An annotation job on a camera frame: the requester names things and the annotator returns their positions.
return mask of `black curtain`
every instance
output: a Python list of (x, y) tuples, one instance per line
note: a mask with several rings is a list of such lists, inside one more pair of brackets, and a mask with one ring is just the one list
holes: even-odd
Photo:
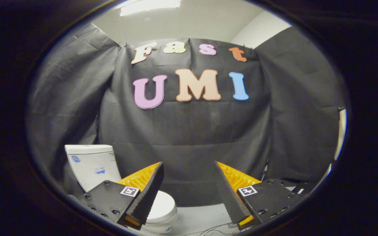
[[(164, 53), (169, 42), (186, 52)], [(131, 64), (135, 48), (156, 42), (146, 60)], [(216, 55), (204, 55), (210, 44)], [(246, 62), (229, 48), (244, 51)], [(177, 69), (200, 78), (216, 70), (221, 99), (179, 102)], [(244, 75), (249, 99), (233, 98), (230, 72)], [(166, 75), (164, 99), (152, 109), (135, 105), (134, 85), (147, 78), (145, 96), (156, 95), (153, 77)], [(289, 28), (255, 49), (206, 39), (159, 39), (123, 48), (94, 25), (63, 40), (31, 90), (27, 114), (33, 155), (69, 193), (79, 187), (65, 144), (114, 147), (121, 176), (163, 161), (161, 189), (178, 206), (220, 203), (214, 160), (261, 179), (267, 176), (318, 181), (333, 158), (338, 137), (340, 82), (325, 57), (296, 29)]]

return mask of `toilet tank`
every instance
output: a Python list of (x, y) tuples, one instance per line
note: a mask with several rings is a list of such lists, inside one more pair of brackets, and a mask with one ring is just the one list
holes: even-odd
[(78, 183), (86, 192), (105, 180), (122, 179), (110, 145), (65, 145), (65, 151)]

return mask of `orange letter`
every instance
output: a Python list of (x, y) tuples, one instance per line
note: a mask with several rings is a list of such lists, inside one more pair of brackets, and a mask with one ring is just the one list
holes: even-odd
[(233, 57), (236, 60), (243, 61), (243, 62), (247, 61), (247, 58), (244, 58), (242, 56), (242, 54), (244, 54), (244, 51), (240, 50), (239, 48), (230, 48), (228, 50), (233, 52)]
[(152, 42), (150, 44), (135, 48), (135, 58), (131, 61), (131, 64), (135, 64), (145, 60), (147, 57), (144, 56), (144, 54), (149, 55), (151, 53), (151, 47), (155, 47), (156, 45), (156, 42)]
[(184, 42), (169, 42), (166, 44), (163, 52), (165, 53), (183, 53), (186, 52), (185, 43)]
[(201, 98), (202, 91), (205, 88), (205, 94), (203, 98), (205, 100), (215, 101), (221, 98), (218, 93), (216, 70), (204, 70), (201, 78), (198, 79), (189, 69), (178, 69), (175, 72), (179, 76), (180, 90), (179, 95), (176, 96), (176, 100), (180, 102), (186, 102), (192, 99), (189, 94), (188, 88), (192, 91), (196, 100)]

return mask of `ceiling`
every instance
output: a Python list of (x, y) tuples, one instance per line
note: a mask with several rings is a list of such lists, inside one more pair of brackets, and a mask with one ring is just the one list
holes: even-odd
[(112, 9), (93, 21), (113, 40), (124, 45), (165, 38), (231, 40), (263, 12), (243, 0), (181, 0), (178, 9), (158, 9), (120, 17)]

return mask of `foam letter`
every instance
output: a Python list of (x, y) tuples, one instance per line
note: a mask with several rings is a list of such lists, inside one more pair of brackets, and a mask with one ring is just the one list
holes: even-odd
[(185, 43), (184, 42), (169, 42), (166, 44), (163, 52), (165, 53), (182, 53), (186, 52)]
[(211, 44), (201, 44), (199, 45), (199, 52), (204, 55), (215, 55), (217, 51), (215, 51), (214, 46)]
[(164, 98), (164, 81), (167, 79), (166, 75), (159, 75), (153, 78), (153, 81), (156, 82), (156, 96), (151, 99), (147, 100), (145, 98), (145, 85), (148, 82), (148, 79), (137, 79), (134, 81), (135, 86), (135, 104), (139, 108), (142, 109), (149, 109), (155, 108), (156, 106), (160, 105)]
[(233, 78), (234, 90), (236, 91), (233, 95), (234, 99), (240, 101), (249, 99), (249, 96), (244, 89), (244, 75), (242, 73), (230, 72), (229, 76)]
[(156, 42), (152, 42), (147, 45), (135, 48), (135, 58), (131, 61), (131, 64), (135, 64), (145, 60), (147, 57), (144, 56), (144, 54), (149, 55), (151, 53), (151, 47), (155, 47), (156, 45)]
[(188, 88), (192, 91), (192, 94), (197, 100), (201, 98), (202, 91), (205, 88), (205, 94), (203, 98), (205, 100), (219, 100), (221, 95), (218, 93), (216, 70), (204, 70), (201, 78), (198, 79), (189, 69), (178, 69), (176, 74), (179, 76), (180, 86), (179, 95), (176, 96), (176, 100), (180, 102), (186, 102), (192, 99), (189, 94)]
[(242, 56), (242, 54), (244, 54), (244, 51), (240, 50), (239, 48), (230, 48), (228, 50), (233, 52), (233, 57), (236, 60), (243, 61), (243, 62), (247, 61), (247, 58), (244, 58)]

